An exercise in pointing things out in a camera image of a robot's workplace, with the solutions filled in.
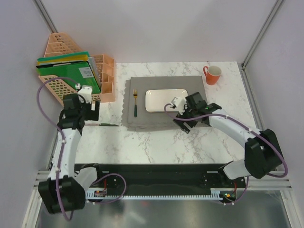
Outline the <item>knife pink handle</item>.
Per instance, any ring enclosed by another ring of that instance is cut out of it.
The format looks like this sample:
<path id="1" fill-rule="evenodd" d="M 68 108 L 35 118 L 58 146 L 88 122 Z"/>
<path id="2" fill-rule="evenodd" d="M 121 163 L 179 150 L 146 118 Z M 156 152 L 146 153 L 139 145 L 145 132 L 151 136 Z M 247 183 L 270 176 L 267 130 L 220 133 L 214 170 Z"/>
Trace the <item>knife pink handle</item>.
<path id="1" fill-rule="evenodd" d="M 109 126 L 109 127 L 119 127 L 117 124 L 113 123 L 87 123 L 85 126 Z"/>

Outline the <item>white rectangular plate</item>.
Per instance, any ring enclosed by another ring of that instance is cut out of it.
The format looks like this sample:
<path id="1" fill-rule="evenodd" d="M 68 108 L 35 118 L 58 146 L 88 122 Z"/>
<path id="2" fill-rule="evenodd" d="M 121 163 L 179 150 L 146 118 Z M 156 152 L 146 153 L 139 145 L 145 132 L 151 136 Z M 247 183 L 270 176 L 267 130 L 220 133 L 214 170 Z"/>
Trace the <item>white rectangular plate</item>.
<path id="1" fill-rule="evenodd" d="M 149 113 L 164 112 L 164 106 L 175 97 L 187 96 L 188 92 L 185 89 L 148 90 L 145 93 L 145 109 Z"/>

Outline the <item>grey placemat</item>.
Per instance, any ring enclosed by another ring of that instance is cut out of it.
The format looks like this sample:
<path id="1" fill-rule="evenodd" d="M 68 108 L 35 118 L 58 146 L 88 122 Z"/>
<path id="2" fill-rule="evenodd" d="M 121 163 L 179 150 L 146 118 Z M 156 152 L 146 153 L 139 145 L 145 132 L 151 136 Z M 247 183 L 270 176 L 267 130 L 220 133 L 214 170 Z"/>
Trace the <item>grey placemat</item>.
<path id="1" fill-rule="evenodd" d="M 138 92 L 137 117 L 134 117 L 133 90 Z M 149 113 L 145 109 L 145 93 L 148 90 L 185 89 L 189 95 L 199 92 L 207 101 L 201 76 L 148 76 L 131 77 L 125 82 L 122 109 L 122 125 L 129 131 L 141 132 L 160 130 L 179 130 L 180 127 L 164 112 Z"/>

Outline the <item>gold fork green handle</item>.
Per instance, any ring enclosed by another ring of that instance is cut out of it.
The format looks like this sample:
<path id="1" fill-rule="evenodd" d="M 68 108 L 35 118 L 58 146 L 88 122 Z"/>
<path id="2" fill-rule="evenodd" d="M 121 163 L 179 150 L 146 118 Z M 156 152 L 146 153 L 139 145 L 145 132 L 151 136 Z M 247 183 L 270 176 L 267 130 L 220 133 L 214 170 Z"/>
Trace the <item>gold fork green handle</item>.
<path id="1" fill-rule="evenodd" d="M 137 96 L 138 92 L 136 89 L 133 90 L 133 97 L 134 97 L 134 117 L 137 117 Z"/>

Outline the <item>orange mug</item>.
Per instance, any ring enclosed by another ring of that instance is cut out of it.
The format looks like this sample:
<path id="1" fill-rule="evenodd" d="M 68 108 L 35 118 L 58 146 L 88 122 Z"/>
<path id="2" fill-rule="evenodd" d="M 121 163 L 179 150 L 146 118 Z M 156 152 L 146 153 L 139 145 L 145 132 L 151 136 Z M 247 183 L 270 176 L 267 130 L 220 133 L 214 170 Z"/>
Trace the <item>orange mug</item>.
<path id="1" fill-rule="evenodd" d="M 222 74 L 222 71 L 218 66 L 204 66 L 203 73 L 206 77 L 206 83 L 212 86 L 217 83 Z"/>

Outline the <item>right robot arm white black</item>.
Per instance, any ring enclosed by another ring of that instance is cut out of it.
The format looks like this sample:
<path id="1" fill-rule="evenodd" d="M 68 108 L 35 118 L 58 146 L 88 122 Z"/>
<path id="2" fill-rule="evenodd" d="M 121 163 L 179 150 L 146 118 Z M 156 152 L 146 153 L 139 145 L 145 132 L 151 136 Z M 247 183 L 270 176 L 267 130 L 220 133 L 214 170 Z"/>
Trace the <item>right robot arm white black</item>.
<path id="1" fill-rule="evenodd" d="M 185 98 L 175 97 L 167 106 L 178 111 L 173 122 L 185 133 L 189 133 L 191 128 L 201 122 L 222 131 L 244 148 L 244 158 L 224 165 L 223 172 L 218 174 L 221 186 L 228 187 L 239 177 L 253 176 L 261 179 L 271 175 L 280 165 L 283 165 L 285 172 L 276 177 L 287 175 L 287 164 L 272 130 L 262 131 L 245 126 L 218 104 L 207 104 L 199 92 Z"/>

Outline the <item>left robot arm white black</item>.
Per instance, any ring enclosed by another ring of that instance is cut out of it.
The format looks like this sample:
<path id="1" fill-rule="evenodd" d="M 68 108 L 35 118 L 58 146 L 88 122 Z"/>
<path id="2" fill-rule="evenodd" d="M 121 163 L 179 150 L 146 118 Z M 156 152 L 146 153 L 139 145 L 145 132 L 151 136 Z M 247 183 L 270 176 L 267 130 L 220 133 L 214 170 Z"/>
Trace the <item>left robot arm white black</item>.
<path id="1" fill-rule="evenodd" d="M 38 191 L 50 214 L 83 209 L 86 192 L 91 185 L 99 187 L 104 175 L 97 171 L 97 164 L 85 165 L 75 174 L 75 159 L 86 120 L 97 121 L 99 103 L 94 110 L 91 94 L 83 89 L 68 94 L 63 99 L 64 109 L 59 116 L 58 141 L 53 157 L 53 166 Z"/>

